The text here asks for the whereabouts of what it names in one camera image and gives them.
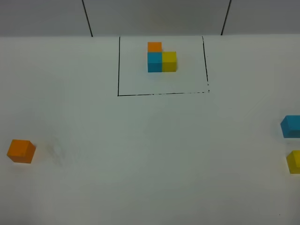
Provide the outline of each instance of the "white surface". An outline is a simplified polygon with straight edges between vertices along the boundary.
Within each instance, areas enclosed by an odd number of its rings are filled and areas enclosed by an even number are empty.
[[[2,0],[0,36],[87,36],[81,0]]]
[[[157,41],[176,52],[176,72],[148,73],[148,42]],[[189,92],[208,92],[201,36],[121,37],[119,95]]]
[[[300,1],[232,0],[226,34],[299,34]]]
[[[300,36],[204,37],[210,93],[133,97],[118,40],[0,39],[0,223],[298,225],[279,123],[300,113]]]
[[[85,0],[94,36],[220,35],[229,0]]]

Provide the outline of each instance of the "yellow cube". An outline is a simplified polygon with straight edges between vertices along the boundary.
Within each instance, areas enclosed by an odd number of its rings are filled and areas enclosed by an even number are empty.
[[[300,174],[300,150],[292,151],[287,157],[287,164],[290,169],[290,173]]]
[[[163,72],[176,72],[176,52],[163,52]]]

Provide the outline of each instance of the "cube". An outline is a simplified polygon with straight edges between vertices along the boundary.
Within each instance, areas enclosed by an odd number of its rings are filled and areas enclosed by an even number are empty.
[[[149,53],[161,53],[163,51],[161,42],[148,42]]]
[[[287,157],[287,165],[289,166],[290,173],[300,174],[300,150],[292,151]]]
[[[176,52],[163,52],[163,72],[176,72]]]
[[[300,116],[286,116],[280,124],[284,138],[300,138]]]
[[[26,140],[12,140],[7,156],[15,163],[31,163],[36,147]]]
[[[161,52],[148,53],[148,72],[162,72],[163,57]]]

